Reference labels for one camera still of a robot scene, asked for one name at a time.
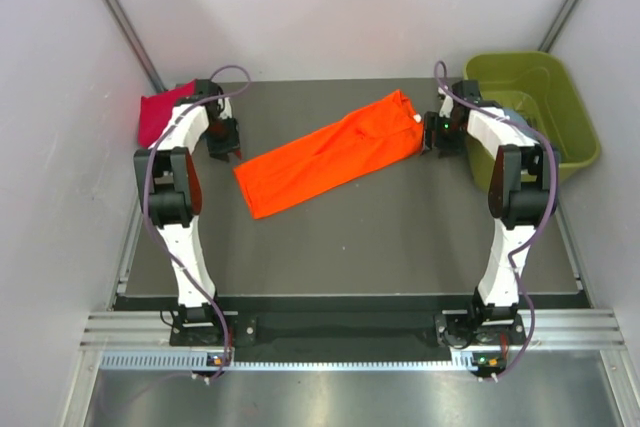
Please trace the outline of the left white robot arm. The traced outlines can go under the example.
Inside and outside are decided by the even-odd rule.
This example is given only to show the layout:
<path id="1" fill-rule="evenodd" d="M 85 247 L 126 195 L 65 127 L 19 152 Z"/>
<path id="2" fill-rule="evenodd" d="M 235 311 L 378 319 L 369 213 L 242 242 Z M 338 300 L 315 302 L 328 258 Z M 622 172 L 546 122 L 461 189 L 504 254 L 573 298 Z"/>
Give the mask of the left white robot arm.
<path id="1" fill-rule="evenodd" d="M 240 153 L 229 97 L 213 80 L 195 79 L 141 99 L 133 166 L 145 226 L 176 277 L 170 342 L 228 349 L 231 333 L 199 236 L 203 195 L 193 160 L 199 142 L 221 161 Z"/>

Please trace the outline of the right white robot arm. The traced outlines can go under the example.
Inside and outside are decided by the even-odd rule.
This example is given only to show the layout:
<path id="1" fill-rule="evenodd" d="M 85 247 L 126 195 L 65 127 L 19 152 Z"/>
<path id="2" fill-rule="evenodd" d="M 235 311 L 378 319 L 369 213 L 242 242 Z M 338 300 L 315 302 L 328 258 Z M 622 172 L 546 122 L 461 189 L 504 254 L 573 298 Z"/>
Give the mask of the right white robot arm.
<path id="1" fill-rule="evenodd" d="M 493 162 L 487 191 L 494 235 L 487 267 L 467 310 L 436 318 L 441 344 L 455 349 L 523 339 L 518 314 L 531 239 L 557 203 L 559 153 L 516 111 L 482 97 L 475 80 L 438 88 L 441 106 L 425 116 L 423 148 L 440 155 L 474 140 Z"/>

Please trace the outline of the orange t shirt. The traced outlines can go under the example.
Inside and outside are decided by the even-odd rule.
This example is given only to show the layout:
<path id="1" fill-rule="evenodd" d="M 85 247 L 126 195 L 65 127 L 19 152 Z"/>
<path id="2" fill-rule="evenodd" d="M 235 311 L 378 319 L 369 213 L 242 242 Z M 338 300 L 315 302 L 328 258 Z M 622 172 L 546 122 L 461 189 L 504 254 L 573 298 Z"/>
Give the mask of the orange t shirt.
<path id="1" fill-rule="evenodd" d="M 396 90 L 234 169 L 251 216 L 277 214 L 419 153 L 423 117 Z"/>

